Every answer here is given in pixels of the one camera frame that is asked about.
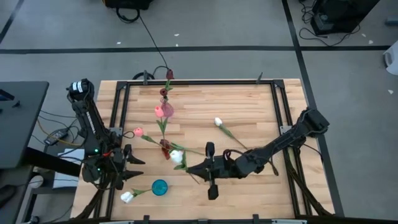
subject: white flower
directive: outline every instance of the white flower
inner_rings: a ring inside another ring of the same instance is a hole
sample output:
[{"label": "white flower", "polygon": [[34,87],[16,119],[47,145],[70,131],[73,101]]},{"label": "white flower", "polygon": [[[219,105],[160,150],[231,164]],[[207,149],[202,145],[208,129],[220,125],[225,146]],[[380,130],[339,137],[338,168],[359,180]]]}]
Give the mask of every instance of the white flower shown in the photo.
[{"label": "white flower", "polygon": [[176,163],[177,165],[180,165],[182,163],[182,151],[178,151],[178,150],[173,150],[170,153],[170,157],[172,158],[172,161],[174,163]]},{"label": "white flower", "polygon": [[132,199],[134,198],[134,195],[130,192],[125,192],[120,196],[120,199],[124,202],[124,203],[129,203],[132,201]]},{"label": "white flower", "polygon": [[223,121],[220,118],[215,118],[214,123],[217,127],[220,127],[223,124]]}]

